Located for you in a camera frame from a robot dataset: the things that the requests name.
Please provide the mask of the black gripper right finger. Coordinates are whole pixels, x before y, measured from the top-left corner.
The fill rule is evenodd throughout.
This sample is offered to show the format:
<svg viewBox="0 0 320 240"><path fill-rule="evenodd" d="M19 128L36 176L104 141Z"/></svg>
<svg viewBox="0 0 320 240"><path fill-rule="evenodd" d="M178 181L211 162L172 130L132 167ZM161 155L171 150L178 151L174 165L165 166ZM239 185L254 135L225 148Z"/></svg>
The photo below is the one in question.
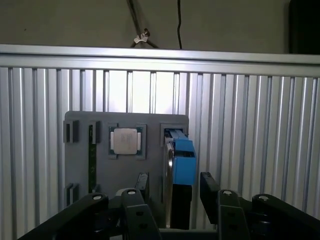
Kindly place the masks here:
<svg viewBox="0 0 320 240"><path fill-rule="evenodd" d="M270 194L246 200L200 174L200 199L220 240L318 240L320 221Z"/></svg>

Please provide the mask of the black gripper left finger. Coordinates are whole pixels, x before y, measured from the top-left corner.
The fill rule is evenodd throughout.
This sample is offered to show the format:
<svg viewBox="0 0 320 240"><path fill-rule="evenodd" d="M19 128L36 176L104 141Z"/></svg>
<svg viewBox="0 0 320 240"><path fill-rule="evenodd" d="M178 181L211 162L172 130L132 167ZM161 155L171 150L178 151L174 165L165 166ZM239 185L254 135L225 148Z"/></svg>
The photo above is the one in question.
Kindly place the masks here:
<svg viewBox="0 0 320 240"><path fill-rule="evenodd" d="M149 174L139 174L134 188L109 198L85 195L21 236L22 240L160 240L161 234L147 204Z"/></svg>

